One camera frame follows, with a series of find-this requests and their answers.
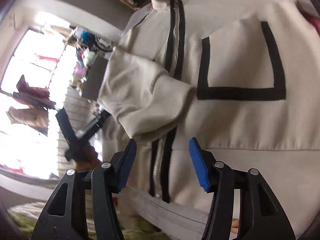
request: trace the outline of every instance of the jacket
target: jacket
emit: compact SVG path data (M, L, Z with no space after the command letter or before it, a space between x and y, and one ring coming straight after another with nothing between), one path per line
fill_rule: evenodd
M115 47L104 160L138 141L128 186L209 212L188 152L257 168L301 234L319 210L320 38L309 0L152 0Z

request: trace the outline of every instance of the silver screw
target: silver screw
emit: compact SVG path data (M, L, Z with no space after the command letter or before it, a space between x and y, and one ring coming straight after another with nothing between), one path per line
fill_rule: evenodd
M217 168L223 168L224 164L222 162L216 162L214 166L216 166Z
M103 163L103 164L101 164L101 168L103 168L103 169L108 169L110 167L111 167L111 163Z
M259 174L259 171L256 170L256 169L251 169L251 170L250 170L250 173L251 173L252 175L258 175L258 174Z
M72 176L73 174L75 174L76 173L76 171L74 170L74 169L71 169L71 170L68 170L67 171L67 175L68 176Z

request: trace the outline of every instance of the blue gripper pad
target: blue gripper pad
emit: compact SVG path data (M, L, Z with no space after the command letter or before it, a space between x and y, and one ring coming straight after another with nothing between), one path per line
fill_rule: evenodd
M205 166L204 160L202 159L201 151L202 149L200 148L196 138L190 139L189 152L193 162L193 166L196 170L199 184L204 188L205 192L208 192L210 189L208 169Z
M137 143L130 139L122 156L116 166L116 174L118 178L117 189L119 192L125 187L132 168L132 164L137 154Z

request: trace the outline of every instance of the metal zipper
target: metal zipper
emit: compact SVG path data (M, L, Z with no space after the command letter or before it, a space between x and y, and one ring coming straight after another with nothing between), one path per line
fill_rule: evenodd
M173 54L171 60L171 69L169 75L172 77L174 75L174 71L176 69L177 60L178 60L178 48L179 48L179 23L180 23L180 14L178 9L178 2L174 0L174 11L175 11L175 25L173 31ZM167 134L162 136L159 139L157 153L156 153L156 161L153 168L153 181L155 185L155 197L161 199L162 198L162 188L161 188L161 180L160 180L160 168L162 164L164 143L167 138Z

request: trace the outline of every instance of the chest pocket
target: chest pocket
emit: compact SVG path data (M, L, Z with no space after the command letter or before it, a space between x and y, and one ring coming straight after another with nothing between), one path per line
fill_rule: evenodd
M286 99L284 69L266 21L239 20L202 40L198 100Z

